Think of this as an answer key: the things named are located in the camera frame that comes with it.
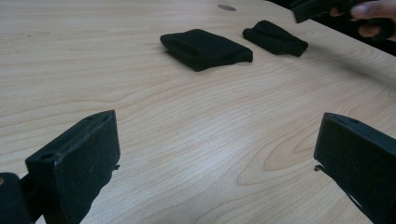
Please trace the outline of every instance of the wood grain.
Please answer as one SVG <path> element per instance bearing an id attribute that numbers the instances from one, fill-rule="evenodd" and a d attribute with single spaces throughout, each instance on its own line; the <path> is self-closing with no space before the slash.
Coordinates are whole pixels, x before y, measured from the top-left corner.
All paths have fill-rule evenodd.
<path id="1" fill-rule="evenodd" d="M 245 40 L 262 20 L 307 52 Z M 160 36 L 195 28 L 252 49 L 253 63 L 193 72 Z M 370 223 L 312 157 L 324 112 L 396 137 L 394 64 L 260 0 L 1 1 L 0 170 L 24 176 L 29 155 L 116 109 L 120 169 L 82 223 Z"/>

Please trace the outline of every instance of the hand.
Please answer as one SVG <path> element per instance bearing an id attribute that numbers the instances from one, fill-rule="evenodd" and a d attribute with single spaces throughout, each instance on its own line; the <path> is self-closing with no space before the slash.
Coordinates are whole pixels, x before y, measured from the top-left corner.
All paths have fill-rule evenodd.
<path id="1" fill-rule="evenodd" d="M 331 16 L 339 16 L 342 13 L 337 8 L 332 8 Z M 396 0 L 379 0 L 372 2 L 365 2 L 354 6 L 350 10 L 350 15 L 355 20 L 368 20 L 372 18 L 390 18 L 395 22 L 396 30 Z M 378 26 L 363 25 L 359 28 L 359 34 L 364 37 L 372 37 L 380 32 Z M 389 38 L 389 40 L 396 41 L 396 33 Z"/>

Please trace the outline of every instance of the wooden table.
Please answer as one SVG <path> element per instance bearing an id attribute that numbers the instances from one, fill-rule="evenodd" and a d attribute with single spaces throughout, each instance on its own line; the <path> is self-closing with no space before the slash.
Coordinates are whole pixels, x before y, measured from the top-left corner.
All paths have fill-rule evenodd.
<path id="1" fill-rule="evenodd" d="M 307 52 L 242 37 L 262 20 Z M 252 49 L 253 63 L 196 73 L 165 53 L 161 35 L 195 28 Z M 395 64 L 261 0 L 4 0 L 0 171 L 26 175 L 28 156 L 115 109 L 120 169 L 82 223 L 370 223 L 314 172 L 313 151 L 324 112 L 396 137 Z"/>

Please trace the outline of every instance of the black fabric pouch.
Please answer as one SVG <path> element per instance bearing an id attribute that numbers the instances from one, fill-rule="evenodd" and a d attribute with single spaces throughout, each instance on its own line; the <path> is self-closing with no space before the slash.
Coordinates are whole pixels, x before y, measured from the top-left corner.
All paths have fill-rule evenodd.
<path id="1" fill-rule="evenodd" d="M 269 21 L 259 21 L 253 28 L 245 29 L 243 36 L 276 55 L 291 54 L 300 57 L 308 48 L 308 43 Z"/>
<path id="2" fill-rule="evenodd" d="M 194 29 L 185 33 L 162 35 L 169 53 L 199 72 L 210 67 L 253 61 L 253 52 L 223 36 Z"/>

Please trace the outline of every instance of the person's hand holding gun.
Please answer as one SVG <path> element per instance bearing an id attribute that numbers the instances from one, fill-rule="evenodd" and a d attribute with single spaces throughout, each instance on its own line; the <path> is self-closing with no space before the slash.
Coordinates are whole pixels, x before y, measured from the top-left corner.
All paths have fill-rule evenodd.
<path id="1" fill-rule="evenodd" d="M 334 17 L 341 14 L 336 7 L 330 11 L 330 15 Z M 396 28 L 396 0 L 379 0 L 357 4 L 350 10 L 350 15 L 354 20 L 389 18 L 393 20 Z M 372 24 L 365 24 L 359 28 L 359 34 L 364 37 L 372 37 L 379 34 L 379 32 L 380 27 Z M 396 33 L 389 37 L 388 40 L 396 41 Z"/>

